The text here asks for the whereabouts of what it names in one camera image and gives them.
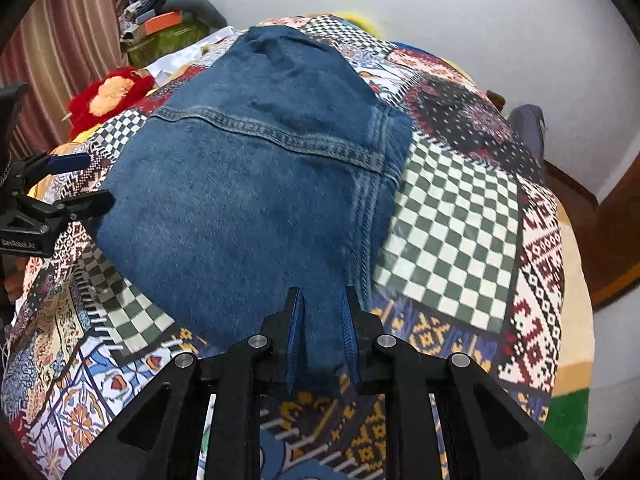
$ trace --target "stitched seam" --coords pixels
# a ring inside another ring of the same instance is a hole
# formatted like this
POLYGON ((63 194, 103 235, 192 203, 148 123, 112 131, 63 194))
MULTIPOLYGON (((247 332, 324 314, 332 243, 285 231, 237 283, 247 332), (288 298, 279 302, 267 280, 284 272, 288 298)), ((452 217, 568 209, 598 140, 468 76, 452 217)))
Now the stitched seam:
POLYGON ((370 303, 370 265, 371 260, 371 235, 373 227, 373 215, 378 204, 378 193, 380 191, 380 180, 364 176, 366 179, 366 188, 363 195, 362 204, 362 258, 360 260, 360 287, 362 289, 362 303, 364 309, 369 310, 370 303))
POLYGON ((367 125, 366 139, 368 142, 375 146, 380 146, 382 148, 382 153, 384 152, 384 143, 380 143, 380 137, 382 132, 382 124, 384 124, 386 115, 388 114, 388 109, 381 106, 382 103, 377 102, 371 118, 369 120, 369 124, 367 125))
POLYGON ((250 137, 260 137, 292 152, 334 158, 336 160, 340 160, 342 162, 346 162, 348 164, 352 164, 354 166, 363 168, 364 170, 372 171, 378 174, 382 173, 383 171, 383 156, 367 152, 366 150, 346 144, 344 142, 340 142, 339 140, 318 139, 317 137, 315 139, 311 139, 312 142, 316 143, 340 146, 344 148, 345 151, 353 153, 353 156, 339 153, 335 150, 327 148, 311 148, 308 146, 304 146, 304 144, 309 144, 309 139, 291 135, 287 132, 283 132, 282 130, 279 130, 277 128, 267 126, 266 124, 262 124, 258 121, 228 118, 219 113, 215 113, 215 115, 212 117, 209 114, 201 114, 195 112, 193 111, 193 109, 191 112, 175 112, 170 108, 160 108, 156 113, 152 115, 152 118, 153 117, 172 123, 180 121, 181 119, 201 119, 209 124, 212 124, 212 126, 220 128, 221 130, 250 137), (268 130, 276 133, 278 136, 269 134, 268 130))
MULTIPOLYGON (((389 129, 391 128, 391 118, 389 116, 389 110, 385 115, 385 121, 382 124, 381 128, 381 136, 382 136, 382 147, 384 153, 386 155, 387 150, 389 150, 389 144, 392 142, 392 136, 389 134, 389 129)), ((402 177, 402 171, 404 170, 404 164, 406 160, 402 160, 400 162, 401 166, 398 166, 396 162, 389 161, 388 158, 385 157, 385 171, 383 173, 384 177, 387 177, 394 183, 394 187, 399 189, 400 181, 402 177)))
POLYGON ((368 308, 369 305, 367 304, 367 298, 363 297, 363 292, 364 292, 364 284, 362 283, 363 277, 364 277, 364 273, 362 271, 362 269, 365 266, 365 261, 364 261, 364 255, 366 253, 366 247, 365 247, 365 240, 367 239, 367 235, 364 232, 366 230, 366 226, 364 225, 364 221, 363 221, 363 216, 364 216, 364 211, 366 209, 366 204, 367 204, 367 195, 369 192, 369 179, 367 178, 366 175, 362 174, 360 176, 360 196, 358 197, 358 209, 356 211, 356 240, 358 243, 358 259, 357 259, 357 285, 358 285, 358 292, 359 292, 359 298, 360 301, 362 302, 362 307, 363 308, 368 308))
POLYGON ((360 211, 360 201, 362 200, 362 175, 353 174, 353 193, 351 195, 351 215, 350 215, 350 239, 349 239, 349 251, 350 257, 348 258, 347 267, 347 285, 354 285, 356 290, 359 291, 359 274, 357 269, 360 267, 360 261, 358 258, 359 251, 356 249, 358 245, 358 234, 360 229, 358 228, 358 213, 360 211))

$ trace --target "green and white checkered pattern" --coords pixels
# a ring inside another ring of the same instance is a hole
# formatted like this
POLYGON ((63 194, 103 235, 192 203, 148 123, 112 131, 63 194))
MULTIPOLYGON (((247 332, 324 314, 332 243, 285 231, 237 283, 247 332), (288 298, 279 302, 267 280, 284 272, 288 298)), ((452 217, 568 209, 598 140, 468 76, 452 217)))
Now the green and white checkered pattern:
POLYGON ((375 282, 500 332, 516 254, 515 181, 417 134, 402 178, 375 282))
POLYGON ((82 253, 82 273, 94 300, 97 315, 124 358, 152 343, 174 325, 174 320, 116 272, 113 264, 93 243, 82 253))

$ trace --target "green rug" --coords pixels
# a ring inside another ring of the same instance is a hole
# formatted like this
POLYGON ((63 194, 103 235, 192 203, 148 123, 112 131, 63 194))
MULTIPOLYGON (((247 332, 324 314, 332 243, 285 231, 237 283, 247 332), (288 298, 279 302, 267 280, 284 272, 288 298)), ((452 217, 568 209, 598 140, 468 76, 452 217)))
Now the green rug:
POLYGON ((572 460, 580 455, 588 411, 588 388, 551 399, 545 432, 572 460))

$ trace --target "striped curtain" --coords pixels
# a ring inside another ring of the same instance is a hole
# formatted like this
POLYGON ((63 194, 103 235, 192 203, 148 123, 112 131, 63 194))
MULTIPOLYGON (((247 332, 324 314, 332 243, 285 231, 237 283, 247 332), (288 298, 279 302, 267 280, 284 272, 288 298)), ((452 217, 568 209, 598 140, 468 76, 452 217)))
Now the striped curtain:
POLYGON ((11 142, 14 156, 49 152, 65 142, 69 99, 126 65, 116 17, 126 4, 36 0, 25 14, 0 56, 0 86, 30 82, 11 142))

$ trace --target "orange box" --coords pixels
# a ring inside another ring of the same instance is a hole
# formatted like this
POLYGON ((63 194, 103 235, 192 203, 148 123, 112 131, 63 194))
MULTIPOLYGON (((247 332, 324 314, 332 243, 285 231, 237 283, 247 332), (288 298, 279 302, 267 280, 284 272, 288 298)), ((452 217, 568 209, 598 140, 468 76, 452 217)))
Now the orange box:
POLYGON ((182 23, 182 15, 180 12, 166 12, 165 14, 160 14, 160 16, 146 20, 146 22, 142 24, 142 27, 145 28, 146 35, 148 36, 158 30, 163 30, 178 23, 182 23))

